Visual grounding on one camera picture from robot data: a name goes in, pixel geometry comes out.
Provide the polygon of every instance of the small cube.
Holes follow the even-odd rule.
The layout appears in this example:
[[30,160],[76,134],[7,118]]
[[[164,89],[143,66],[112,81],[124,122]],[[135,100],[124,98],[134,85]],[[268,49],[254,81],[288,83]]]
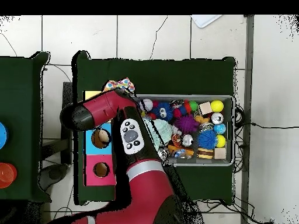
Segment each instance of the small cube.
[[214,150],[214,158],[215,159],[226,159],[227,151],[225,148],[215,148]]
[[210,102],[205,102],[203,104],[199,105],[200,111],[202,115],[212,113],[212,108],[211,108],[211,103]]

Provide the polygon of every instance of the blue lid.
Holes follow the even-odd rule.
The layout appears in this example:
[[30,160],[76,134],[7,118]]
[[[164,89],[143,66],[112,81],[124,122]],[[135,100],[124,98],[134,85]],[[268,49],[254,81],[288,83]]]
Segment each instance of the blue lid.
[[7,130],[3,125],[3,123],[0,122],[0,149],[2,149],[3,146],[5,145],[7,137],[8,137]]

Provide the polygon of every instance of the green table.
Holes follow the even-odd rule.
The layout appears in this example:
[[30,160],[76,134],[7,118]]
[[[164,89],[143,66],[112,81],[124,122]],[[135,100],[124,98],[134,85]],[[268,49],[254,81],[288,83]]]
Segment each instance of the green table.
[[[184,61],[133,61],[124,59],[88,59],[85,51],[72,61],[75,92],[78,101],[84,90],[102,90],[108,80],[128,77],[139,95],[234,95],[235,60],[191,59]],[[109,201],[114,187],[85,187],[83,185],[83,133],[78,133],[78,200]],[[193,200],[223,199],[232,202],[232,166],[177,167],[181,181]]]
[[0,122],[9,138],[0,149],[0,162],[13,164],[16,180],[0,189],[0,200],[50,202],[38,186],[41,154],[41,70],[48,61],[47,52],[30,58],[0,57]]

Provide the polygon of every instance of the pink panel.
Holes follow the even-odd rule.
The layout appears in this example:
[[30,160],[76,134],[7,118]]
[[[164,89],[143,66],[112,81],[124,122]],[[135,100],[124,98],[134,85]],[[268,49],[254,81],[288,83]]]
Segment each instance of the pink panel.
[[[109,174],[100,178],[93,172],[93,167],[99,162],[109,166]],[[112,155],[87,155],[86,156],[86,185],[87,186],[115,186],[116,178],[113,173]]]

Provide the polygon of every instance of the blue fuzzy toy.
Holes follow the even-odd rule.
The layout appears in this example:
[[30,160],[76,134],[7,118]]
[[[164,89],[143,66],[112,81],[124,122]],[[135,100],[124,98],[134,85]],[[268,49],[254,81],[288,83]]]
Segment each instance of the blue fuzzy toy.
[[151,110],[156,115],[156,118],[170,122],[173,117],[173,108],[167,102],[160,102],[157,107]]
[[199,147],[204,149],[214,149],[217,142],[218,139],[216,137],[216,133],[212,129],[203,131],[199,135]]

